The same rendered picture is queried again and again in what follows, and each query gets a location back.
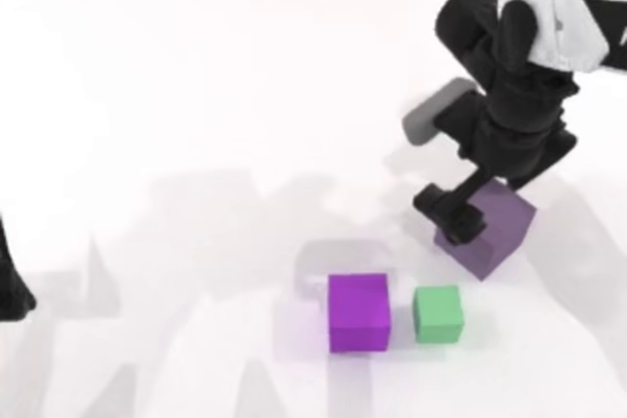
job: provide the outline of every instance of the dark object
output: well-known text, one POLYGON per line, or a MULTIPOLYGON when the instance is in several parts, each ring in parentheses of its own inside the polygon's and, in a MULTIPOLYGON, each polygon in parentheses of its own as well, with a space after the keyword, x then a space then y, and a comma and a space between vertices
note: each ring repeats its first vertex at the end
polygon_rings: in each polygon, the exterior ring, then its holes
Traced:
POLYGON ((0 322, 24 320, 36 307, 37 300, 13 263, 0 219, 0 322))
POLYGON ((522 0, 449 0, 436 34, 483 88, 467 90, 438 113, 433 124, 459 144, 459 156, 477 170, 454 191, 430 184, 414 207, 454 245, 485 229, 482 212, 468 200, 493 178, 518 190, 563 159, 577 139, 561 120, 562 102, 579 91, 573 73, 528 62, 538 33, 532 8, 522 0))

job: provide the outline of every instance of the white surface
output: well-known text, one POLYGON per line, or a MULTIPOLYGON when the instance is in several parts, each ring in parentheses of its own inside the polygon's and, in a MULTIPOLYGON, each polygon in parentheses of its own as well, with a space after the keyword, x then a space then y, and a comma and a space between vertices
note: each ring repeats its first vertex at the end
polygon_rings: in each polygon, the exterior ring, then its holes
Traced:
POLYGON ((625 78, 579 78, 580 146, 525 191, 532 233, 480 284, 409 210, 469 170, 401 128, 460 73, 443 1, 0 0, 0 207, 41 302, 0 328, 0 410, 624 417, 625 78), (320 279, 372 269, 393 348, 329 358, 320 279), (414 347, 412 287, 449 283, 461 343, 414 347))

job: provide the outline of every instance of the bright purple cube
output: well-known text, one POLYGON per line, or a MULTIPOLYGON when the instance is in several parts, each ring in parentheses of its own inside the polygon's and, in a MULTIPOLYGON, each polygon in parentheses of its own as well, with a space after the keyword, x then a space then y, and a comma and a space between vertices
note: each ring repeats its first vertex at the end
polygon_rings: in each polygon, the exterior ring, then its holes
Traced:
POLYGON ((331 352, 385 351, 392 331, 387 275, 330 275, 328 317, 331 352))

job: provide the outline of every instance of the green cube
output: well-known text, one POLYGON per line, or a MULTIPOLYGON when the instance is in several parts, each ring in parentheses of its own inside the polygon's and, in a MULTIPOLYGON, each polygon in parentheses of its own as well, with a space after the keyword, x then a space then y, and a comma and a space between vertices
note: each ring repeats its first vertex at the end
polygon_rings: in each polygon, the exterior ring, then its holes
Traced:
POLYGON ((418 343, 456 343, 464 326, 459 288, 416 288, 413 293, 413 326, 418 343))

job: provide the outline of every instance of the black ear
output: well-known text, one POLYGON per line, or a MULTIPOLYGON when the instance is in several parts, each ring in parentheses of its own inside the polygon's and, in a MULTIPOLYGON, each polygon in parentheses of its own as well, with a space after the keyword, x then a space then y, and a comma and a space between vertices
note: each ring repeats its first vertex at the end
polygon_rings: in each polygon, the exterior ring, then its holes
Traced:
POLYGON ((538 34, 538 21, 533 9, 523 0, 507 2, 501 12, 495 56, 510 72, 522 71, 529 59, 538 34))

